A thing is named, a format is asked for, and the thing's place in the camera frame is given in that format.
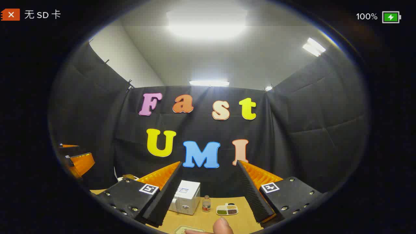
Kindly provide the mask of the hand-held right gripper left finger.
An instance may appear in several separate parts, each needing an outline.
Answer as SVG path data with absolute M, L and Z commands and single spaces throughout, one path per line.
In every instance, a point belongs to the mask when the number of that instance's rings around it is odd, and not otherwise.
M 96 198 L 124 217 L 159 227 L 181 183 L 182 169 L 182 162 L 175 162 L 138 180 L 124 177 Z

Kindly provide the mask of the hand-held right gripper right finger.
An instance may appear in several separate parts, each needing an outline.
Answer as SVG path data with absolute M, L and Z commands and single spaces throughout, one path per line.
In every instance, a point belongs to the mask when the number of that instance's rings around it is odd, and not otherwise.
M 294 176 L 283 179 L 241 160 L 236 167 L 244 197 L 261 225 L 298 216 L 322 198 L 321 192 Z

